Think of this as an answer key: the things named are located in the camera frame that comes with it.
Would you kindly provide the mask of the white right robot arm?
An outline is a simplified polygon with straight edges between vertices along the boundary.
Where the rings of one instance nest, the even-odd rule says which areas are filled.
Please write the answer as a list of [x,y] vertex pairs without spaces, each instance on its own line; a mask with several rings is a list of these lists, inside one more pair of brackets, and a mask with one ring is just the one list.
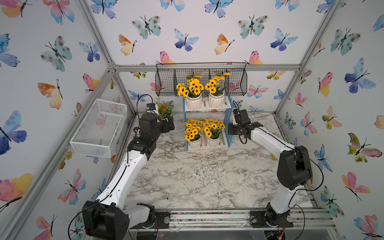
[[278,158],[279,186],[275,196],[267,204],[260,225],[284,226],[291,208],[296,204],[296,193],[304,190],[305,184],[313,176],[308,150],[285,142],[258,122],[252,123],[246,110],[235,109],[233,114],[235,123],[228,125],[230,135],[252,140]]

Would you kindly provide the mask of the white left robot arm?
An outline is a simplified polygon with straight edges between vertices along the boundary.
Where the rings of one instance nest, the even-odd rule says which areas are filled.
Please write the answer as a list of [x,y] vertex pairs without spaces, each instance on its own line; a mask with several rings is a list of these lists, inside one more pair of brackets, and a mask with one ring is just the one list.
[[156,225],[153,205],[138,203],[124,213],[124,203],[141,169],[157,147],[162,133],[175,129],[172,116],[162,119],[155,113],[144,113],[135,136],[127,146],[116,174],[93,201],[87,201],[81,214],[87,236],[101,240],[122,240],[133,227],[152,228]]

